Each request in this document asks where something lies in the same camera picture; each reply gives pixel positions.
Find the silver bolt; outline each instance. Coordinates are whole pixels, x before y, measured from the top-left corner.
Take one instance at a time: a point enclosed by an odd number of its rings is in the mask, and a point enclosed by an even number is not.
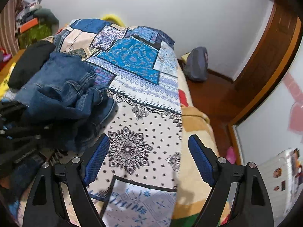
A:
[[[249,164],[248,164],[248,165],[249,165],[249,167],[250,167],[250,168],[256,168],[256,164],[255,164],[255,163],[253,163],[253,162],[249,162]]]
[[[225,164],[225,163],[226,163],[226,159],[223,158],[223,157],[218,158],[218,161],[219,161],[221,164]]]
[[[48,162],[44,162],[43,165],[42,165],[43,168],[47,168],[48,166],[49,166]]]
[[[75,158],[72,159],[72,162],[73,162],[74,164],[77,164],[79,161],[80,161],[80,158],[79,158],[79,157],[75,157]]]

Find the gray backpack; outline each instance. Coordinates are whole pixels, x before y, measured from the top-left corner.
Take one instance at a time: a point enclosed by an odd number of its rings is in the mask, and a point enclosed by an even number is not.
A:
[[[205,47],[195,48],[187,57],[183,66],[184,75],[190,80],[202,82],[207,80],[208,55]]]

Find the door frame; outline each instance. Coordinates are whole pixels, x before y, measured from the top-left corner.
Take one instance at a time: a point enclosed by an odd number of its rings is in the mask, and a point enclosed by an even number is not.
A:
[[[290,67],[291,63],[293,62],[293,59],[297,53],[297,50],[300,46],[301,39],[302,39],[302,33],[303,33],[303,27],[302,23],[297,18],[296,27],[294,29],[294,34],[292,36],[290,45],[288,46],[288,49],[281,60],[279,66],[269,79],[269,81],[265,84],[265,86],[261,89],[261,91],[253,98],[253,100],[233,119],[231,120],[228,125],[228,133],[230,135],[231,143],[234,148],[235,154],[236,154],[236,162],[238,165],[243,164],[242,154],[241,154],[241,146],[238,142],[238,137],[235,131],[235,128],[242,123],[250,114],[252,114],[261,104],[265,101],[265,99],[271,94],[271,92],[274,90],[274,88],[279,84],[285,73],[287,72],[288,68]],[[262,38],[257,46],[259,49],[262,46]]]

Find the curtain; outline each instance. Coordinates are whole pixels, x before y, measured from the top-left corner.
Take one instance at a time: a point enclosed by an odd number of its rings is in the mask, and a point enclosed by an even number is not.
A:
[[[0,13],[0,47],[15,55],[19,45],[15,36],[16,16],[22,9],[23,0],[9,0]]]

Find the blue jeans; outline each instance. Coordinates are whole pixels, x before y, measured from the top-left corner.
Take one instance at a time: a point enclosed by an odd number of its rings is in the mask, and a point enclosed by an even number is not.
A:
[[[95,79],[93,67],[79,56],[51,53],[16,95],[15,100],[28,106],[22,121],[54,123],[51,147],[84,151],[116,105],[104,85],[94,85]]]

